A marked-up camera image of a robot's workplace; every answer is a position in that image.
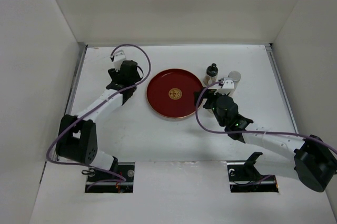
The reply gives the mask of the black cap salt bottle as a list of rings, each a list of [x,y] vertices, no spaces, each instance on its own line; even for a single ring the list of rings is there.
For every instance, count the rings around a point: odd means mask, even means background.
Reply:
[[[214,106],[212,106],[210,109],[208,109],[208,111],[210,112],[210,113],[214,113],[214,111],[215,111],[215,107]]]

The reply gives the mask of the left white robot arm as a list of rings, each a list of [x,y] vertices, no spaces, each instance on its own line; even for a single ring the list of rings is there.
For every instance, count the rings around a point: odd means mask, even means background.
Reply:
[[[108,73],[112,79],[100,97],[77,115],[66,114],[60,123],[56,154],[84,166],[97,167],[106,181],[118,175],[118,159],[98,148],[98,126],[117,108],[123,106],[142,80],[137,62],[124,60],[118,70]]]

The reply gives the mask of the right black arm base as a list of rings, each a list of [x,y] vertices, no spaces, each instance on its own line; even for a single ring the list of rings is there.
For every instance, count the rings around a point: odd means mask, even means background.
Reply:
[[[262,175],[255,168],[261,155],[261,152],[254,152],[247,160],[227,162],[231,193],[279,192],[276,176]]]

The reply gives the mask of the black cap pepper bottle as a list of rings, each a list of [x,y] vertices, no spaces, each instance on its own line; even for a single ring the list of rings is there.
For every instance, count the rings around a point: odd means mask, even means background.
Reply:
[[[216,82],[218,76],[218,68],[216,63],[212,63],[210,66],[207,67],[206,73],[203,79],[203,83],[208,86],[214,82]]]

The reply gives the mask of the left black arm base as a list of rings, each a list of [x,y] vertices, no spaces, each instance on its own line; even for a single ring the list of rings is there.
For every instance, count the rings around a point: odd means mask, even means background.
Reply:
[[[86,176],[85,193],[92,194],[129,194],[133,193],[135,178],[135,163],[122,162],[118,164],[118,168],[114,171],[122,178],[108,174],[97,169],[89,168],[82,170],[82,174]]]

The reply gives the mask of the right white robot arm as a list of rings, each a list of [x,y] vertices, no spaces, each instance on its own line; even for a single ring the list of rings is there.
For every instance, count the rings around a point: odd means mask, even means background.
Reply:
[[[218,93],[215,89],[202,88],[194,92],[194,105],[211,110],[218,124],[224,129],[221,134],[243,144],[255,145],[286,158],[288,164],[257,162],[262,156],[255,152],[244,164],[244,173],[249,179],[261,175],[279,175],[299,180],[309,189],[323,192],[336,175],[336,149],[315,135],[273,132],[254,123],[239,113],[233,98]]]

